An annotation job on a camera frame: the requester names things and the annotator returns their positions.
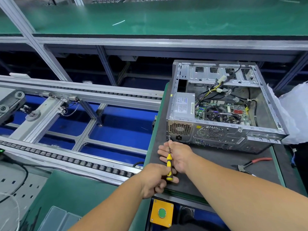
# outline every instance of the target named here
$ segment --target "white plastic bag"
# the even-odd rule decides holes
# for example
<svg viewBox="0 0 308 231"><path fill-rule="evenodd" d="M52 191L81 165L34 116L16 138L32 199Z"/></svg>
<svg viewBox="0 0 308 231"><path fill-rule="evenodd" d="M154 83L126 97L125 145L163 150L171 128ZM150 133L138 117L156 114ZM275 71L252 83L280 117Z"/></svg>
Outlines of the white plastic bag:
<svg viewBox="0 0 308 231"><path fill-rule="evenodd" d="M283 121L289 131L289 136L285 137L282 142L283 144L296 144L294 142L294 139L297 138L298 134L300 133L299 129L297 128L296 125L296 121L295 119L291 116L291 114L287 111L288 110L288 106L286 107L285 105L281 104L281 100L279 97L279 99L275 96L273 90L271 87L268 86L268 89L270 90L269 92L271 93L274 102L283 118Z"/></svg>
<svg viewBox="0 0 308 231"><path fill-rule="evenodd" d="M308 83L297 85L290 92L279 97L279 101L295 122L294 126L293 124L288 126L290 135L282 142L284 144L308 142Z"/></svg>

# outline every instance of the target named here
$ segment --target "pliers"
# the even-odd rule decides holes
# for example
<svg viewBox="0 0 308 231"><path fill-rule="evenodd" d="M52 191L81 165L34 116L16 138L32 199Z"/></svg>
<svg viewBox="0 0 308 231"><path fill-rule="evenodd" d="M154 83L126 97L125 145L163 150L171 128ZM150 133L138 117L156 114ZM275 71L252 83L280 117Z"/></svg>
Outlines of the pliers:
<svg viewBox="0 0 308 231"><path fill-rule="evenodd" d="M251 164L254 164L254 163L257 163L257 162L263 161L263 160L272 160L272 158L270 158L270 157L257 158L257 159L253 159L252 161L249 161L248 163L246 163L244 165L233 164L231 166L237 168L237 170L240 171L240 172L247 173L247 174L250 174L252 176L256 176L256 175L253 175L252 173L246 171L245 168L248 167Z"/></svg>

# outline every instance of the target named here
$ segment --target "yellow and black screwdriver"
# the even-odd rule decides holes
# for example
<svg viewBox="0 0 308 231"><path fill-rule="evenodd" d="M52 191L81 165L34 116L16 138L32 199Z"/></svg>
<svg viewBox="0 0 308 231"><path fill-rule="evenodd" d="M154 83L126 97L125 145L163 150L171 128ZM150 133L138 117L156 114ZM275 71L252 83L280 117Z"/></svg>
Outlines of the yellow and black screwdriver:
<svg viewBox="0 0 308 231"><path fill-rule="evenodd" d="M168 154L168 157L167 157L167 167L170 167L171 170L170 170L170 172L167 174L167 178L166 178L167 181L172 181L172 180L173 180L171 162L172 162L172 157L171 157L171 154L170 154L170 147L169 147L169 154Z"/></svg>

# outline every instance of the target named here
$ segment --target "forearm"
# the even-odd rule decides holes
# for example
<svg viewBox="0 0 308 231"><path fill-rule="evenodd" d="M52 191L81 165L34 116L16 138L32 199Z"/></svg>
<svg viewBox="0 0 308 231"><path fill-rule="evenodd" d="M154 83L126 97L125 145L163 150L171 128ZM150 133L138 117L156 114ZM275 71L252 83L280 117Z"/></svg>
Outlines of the forearm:
<svg viewBox="0 0 308 231"><path fill-rule="evenodd" d="M308 199L194 155L187 176L231 230L306 230Z"/></svg>
<svg viewBox="0 0 308 231"><path fill-rule="evenodd" d="M142 200L142 184L133 176L69 231L128 230Z"/></svg>

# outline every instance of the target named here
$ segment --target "shoe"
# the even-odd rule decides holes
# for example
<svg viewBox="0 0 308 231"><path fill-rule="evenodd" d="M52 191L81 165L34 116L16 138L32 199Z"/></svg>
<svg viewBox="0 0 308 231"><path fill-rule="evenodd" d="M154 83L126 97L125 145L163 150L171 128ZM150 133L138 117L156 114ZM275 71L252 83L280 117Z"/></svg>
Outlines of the shoe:
<svg viewBox="0 0 308 231"><path fill-rule="evenodd" d="M180 210L177 215L176 223L182 225L182 224L185 224L187 221L192 220L194 216L194 212L195 212L194 209L180 206Z"/></svg>

